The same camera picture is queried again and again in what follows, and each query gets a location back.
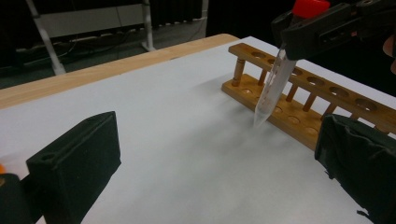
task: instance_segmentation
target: wooden test tube rack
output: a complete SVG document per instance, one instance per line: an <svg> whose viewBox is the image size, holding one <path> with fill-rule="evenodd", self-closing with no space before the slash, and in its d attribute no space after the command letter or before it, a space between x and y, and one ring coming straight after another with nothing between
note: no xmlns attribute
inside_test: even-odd
<svg viewBox="0 0 396 224"><path fill-rule="evenodd" d="M237 56L236 66L233 79L223 83L221 89L254 111L262 93L265 76L271 71L275 57L244 43L229 47L229 52ZM262 69L259 80L243 73L246 62ZM396 111L388 106L299 67L294 69L289 82L291 88L288 95L281 95L268 121L312 150L315 150L318 141L322 116L333 113L337 107L350 112L353 119L369 121L384 134L396 133ZM293 100L299 88L309 92L304 104ZM317 97L329 102L323 114L311 109Z"/></svg>

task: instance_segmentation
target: tabletop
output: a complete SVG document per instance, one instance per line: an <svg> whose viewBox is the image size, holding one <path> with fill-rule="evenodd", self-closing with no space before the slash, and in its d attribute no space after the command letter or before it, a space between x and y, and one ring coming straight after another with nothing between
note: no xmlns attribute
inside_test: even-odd
<svg viewBox="0 0 396 224"><path fill-rule="evenodd" d="M83 223L371 223L312 150L270 123L253 129L253 112L220 90L233 77L231 45L276 53L253 37L211 38L222 36L180 46L193 50L178 55L156 52L165 59L139 56L132 69L125 64L136 59L126 59L55 77L53 87L26 85L47 92L25 89L13 98L24 87L3 91L0 162L23 178L38 150L83 119L115 111L122 164ZM312 63L299 65L392 101ZM246 71L261 72L249 64ZM78 74L86 77L70 84Z"/></svg>

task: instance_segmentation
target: table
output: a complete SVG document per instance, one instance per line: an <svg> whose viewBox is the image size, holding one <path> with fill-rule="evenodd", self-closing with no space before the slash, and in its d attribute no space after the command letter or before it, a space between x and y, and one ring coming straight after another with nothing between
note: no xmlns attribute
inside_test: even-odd
<svg viewBox="0 0 396 224"><path fill-rule="evenodd" d="M276 52L217 35L1 90L0 162L23 178L38 150L116 111L122 164L83 223L371 223L313 151L270 123L253 130L253 113L220 90L233 76L227 49L240 42Z"/></svg>

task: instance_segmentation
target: metal pole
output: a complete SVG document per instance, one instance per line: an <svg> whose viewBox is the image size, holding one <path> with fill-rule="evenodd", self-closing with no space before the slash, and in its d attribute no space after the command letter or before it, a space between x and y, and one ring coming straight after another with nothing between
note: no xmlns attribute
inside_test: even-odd
<svg viewBox="0 0 396 224"><path fill-rule="evenodd" d="M55 75L61 75L66 73L64 71L64 66L59 62L58 56L56 55L55 50L53 49L52 43L50 42L50 37L47 31L44 29L43 24L40 20L40 15L38 14L37 10L35 9L35 4L32 0L26 0L26 3L32 13L33 20L35 21L35 26L37 27L38 32L41 35L41 39L46 46L47 52L49 53L49 57L52 61L52 70Z"/></svg>
<svg viewBox="0 0 396 224"><path fill-rule="evenodd" d="M147 34L147 41L143 42L142 46L147 51L154 51L156 49L154 48L152 41L151 12L149 9L149 0L143 0L142 9L143 9L143 20L145 23L145 30Z"/></svg>

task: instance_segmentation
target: tube cap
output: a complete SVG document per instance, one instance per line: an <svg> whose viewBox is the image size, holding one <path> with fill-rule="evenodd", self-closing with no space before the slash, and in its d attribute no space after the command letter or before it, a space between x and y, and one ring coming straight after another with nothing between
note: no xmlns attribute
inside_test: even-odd
<svg viewBox="0 0 396 224"><path fill-rule="evenodd" d="M329 7L330 2L325 0L296 0L291 12L296 16L308 19L326 11Z"/></svg>

